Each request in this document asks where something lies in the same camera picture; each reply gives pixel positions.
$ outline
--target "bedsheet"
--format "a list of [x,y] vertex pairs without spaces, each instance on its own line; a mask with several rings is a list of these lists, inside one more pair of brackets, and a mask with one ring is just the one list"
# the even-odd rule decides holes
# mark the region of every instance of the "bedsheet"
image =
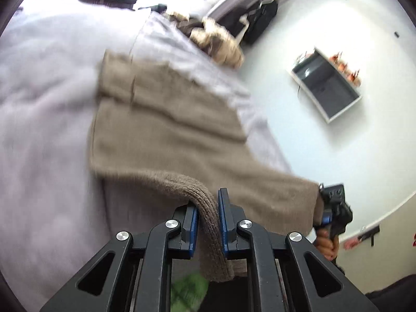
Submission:
[[173,212],[142,205],[134,186],[102,186],[89,172],[105,49],[169,61],[237,109],[259,161],[290,172],[236,73],[159,14],[77,0],[25,0],[22,8],[0,37],[0,270],[28,312],[39,311],[121,226],[148,231]]

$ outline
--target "green fabric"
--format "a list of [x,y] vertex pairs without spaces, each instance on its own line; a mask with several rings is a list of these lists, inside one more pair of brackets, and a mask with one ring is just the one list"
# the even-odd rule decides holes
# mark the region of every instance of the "green fabric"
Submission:
[[171,286],[171,312],[196,312],[208,290],[209,281],[193,273]]

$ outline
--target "triangular cutout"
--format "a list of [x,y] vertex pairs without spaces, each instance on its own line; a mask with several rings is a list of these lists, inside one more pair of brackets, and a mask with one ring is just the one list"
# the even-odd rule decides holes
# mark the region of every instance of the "triangular cutout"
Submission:
[[320,297],[326,297],[331,293],[341,290],[341,284],[310,252],[305,253],[306,264],[312,276],[313,284]]
[[78,283],[78,289],[99,296],[103,291],[115,253],[107,253]]

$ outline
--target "brown garment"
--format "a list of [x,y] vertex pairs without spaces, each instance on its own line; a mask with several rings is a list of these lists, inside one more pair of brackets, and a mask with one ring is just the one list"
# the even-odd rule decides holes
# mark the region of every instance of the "brown garment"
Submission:
[[207,279],[233,275],[220,247],[220,187],[269,231],[306,235],[314,211],[320,222],[318,185],[257,162],[235,110],[168,64],[107,52],[99,91],[103,97],[90,139],[92,169],[103,177],[134,179],[164,200],[195,202],[201,217],[201,271]]

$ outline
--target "bed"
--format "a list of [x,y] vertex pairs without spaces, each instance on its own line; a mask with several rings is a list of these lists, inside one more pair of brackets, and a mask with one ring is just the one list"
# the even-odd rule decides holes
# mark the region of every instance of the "bed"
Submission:
[[237,110],[252,154],[290,173],[236,73],[159,14],[77,0],[24,0],[21,7],[0,37],[0,271],[28,312],[39,311],[121,226],[148,231],[172,213],[136,207],[132,216],[134,192],[90,174],[87,139],[106,49],[168,61],[223,97]]

